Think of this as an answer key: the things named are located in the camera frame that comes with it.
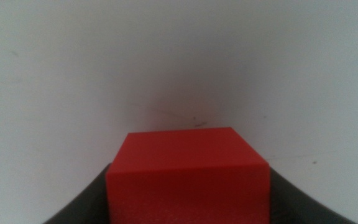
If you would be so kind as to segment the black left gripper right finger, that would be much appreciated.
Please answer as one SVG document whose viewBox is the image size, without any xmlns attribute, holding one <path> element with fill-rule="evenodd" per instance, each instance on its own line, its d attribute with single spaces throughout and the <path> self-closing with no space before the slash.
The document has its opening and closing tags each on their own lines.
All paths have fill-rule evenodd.
<svg viewBox="0 0 358 224">
<path fill-rule="evenodd" d="M 274 169 L 270 170 L 270 223 L 355 224 L 295 187 Z"/>
</svg>

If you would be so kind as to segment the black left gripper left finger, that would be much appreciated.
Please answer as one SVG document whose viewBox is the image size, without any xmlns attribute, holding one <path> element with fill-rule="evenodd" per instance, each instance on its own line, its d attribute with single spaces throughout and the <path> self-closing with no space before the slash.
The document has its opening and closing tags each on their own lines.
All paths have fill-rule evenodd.
<svg viewBox="0 0 358 224">
<path fill-rule="evenodd" d="M 109 224 L 105 175 L 109 164 L 70 203 L 44 224 Z"/>
</svg>

